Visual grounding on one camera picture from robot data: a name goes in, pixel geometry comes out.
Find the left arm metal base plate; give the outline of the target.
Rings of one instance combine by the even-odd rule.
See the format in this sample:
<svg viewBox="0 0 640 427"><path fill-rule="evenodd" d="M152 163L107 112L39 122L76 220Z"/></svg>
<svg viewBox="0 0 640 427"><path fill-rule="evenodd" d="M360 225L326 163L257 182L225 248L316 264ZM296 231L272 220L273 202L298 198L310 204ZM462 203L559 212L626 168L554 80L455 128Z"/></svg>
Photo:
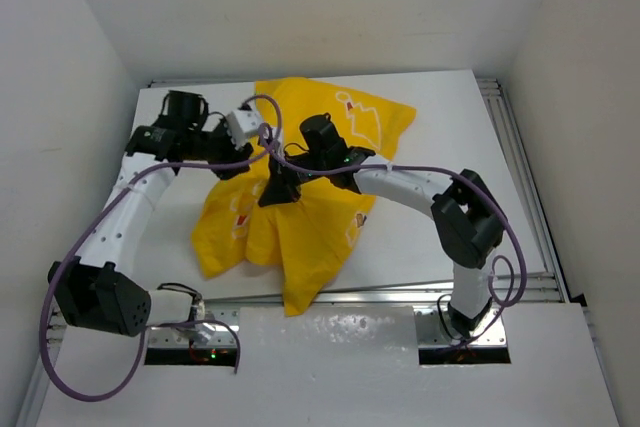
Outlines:
<svg viewBox="0 0 640 427"><path fill-rule="evenodd" d="M208 308L207 322L188 329L153 327L144 363L151 366L237 367L240 309Z"/></svg>

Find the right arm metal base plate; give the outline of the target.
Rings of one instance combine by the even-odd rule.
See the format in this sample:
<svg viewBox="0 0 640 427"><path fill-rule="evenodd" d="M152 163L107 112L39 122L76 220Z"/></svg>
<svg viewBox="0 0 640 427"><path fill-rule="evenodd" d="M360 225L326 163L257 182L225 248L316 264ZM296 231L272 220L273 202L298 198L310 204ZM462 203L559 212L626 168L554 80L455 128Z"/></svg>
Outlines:
<svg viewBox="0 0 640 427"><path fill-rule="evenodd" d="M510 364L500 308L491 307L472 330L454 320L448 303L414 308L419 364L423 367Z"/></svg>

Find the yellow pillowcase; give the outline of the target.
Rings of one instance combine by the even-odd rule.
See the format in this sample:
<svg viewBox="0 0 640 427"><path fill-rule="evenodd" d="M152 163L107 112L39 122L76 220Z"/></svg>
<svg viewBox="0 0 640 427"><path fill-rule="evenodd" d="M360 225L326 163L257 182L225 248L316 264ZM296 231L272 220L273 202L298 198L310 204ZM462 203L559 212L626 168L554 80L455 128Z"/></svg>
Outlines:
<svg viewBox="0 0 640 427"><path fill-rule="evenodd" d="M348 145L369 148L387 159L395 156L417 114L409 105L307 78L258 81L255 92L278 103L287 143L302 142L299 126L305 119L328 113ZM297 316L346 263L375 199L320 178L302 186L298 201L262 207L267 163L261 159L249 172L212 188L191 242L206 278L243 261L280 267L284 312Z"/></svg>

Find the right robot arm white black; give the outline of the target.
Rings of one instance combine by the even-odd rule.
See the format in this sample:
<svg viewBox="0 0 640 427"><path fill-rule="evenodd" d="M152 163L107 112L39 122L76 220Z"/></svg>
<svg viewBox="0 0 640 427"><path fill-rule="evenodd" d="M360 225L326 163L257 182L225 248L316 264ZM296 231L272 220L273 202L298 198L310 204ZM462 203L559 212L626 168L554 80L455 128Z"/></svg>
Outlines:
<svg viewBox="0 0 640 427"><path fill-rule="evenodd" d="M443 187L427 175L397 170L375 151L348 145L327 114L306 119L300 131L306 150L289 156L271 126L259 127L259 142L269 151L269 177L260 206L295 203L303 184L326 178L336 188L423 213L434 222L440 245L453 262L450 324L460 338L470 338L493 302L490 265L504 233L500 212L484 203L491 195L482 178L465 169Z"/></svg>

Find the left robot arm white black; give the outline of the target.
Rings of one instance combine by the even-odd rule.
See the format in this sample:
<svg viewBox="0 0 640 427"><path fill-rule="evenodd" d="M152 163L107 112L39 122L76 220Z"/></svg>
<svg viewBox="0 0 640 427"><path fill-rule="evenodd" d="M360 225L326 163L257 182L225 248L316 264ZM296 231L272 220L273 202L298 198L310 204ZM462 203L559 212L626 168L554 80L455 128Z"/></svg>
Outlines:
<svg viewBox="0 0 640 427"><path fill-rule="evenodd" d="M133 130L106 217L67 264L54 263L48 274L58 281L54 297L69 325L135 337L194 319L200 294L177 286L148 291L132 275L139 242L181 163L205 162L222 180L249 169L261 117L243 104L206 130L210 114L202 95L171 90L156 120Z"/></svg>

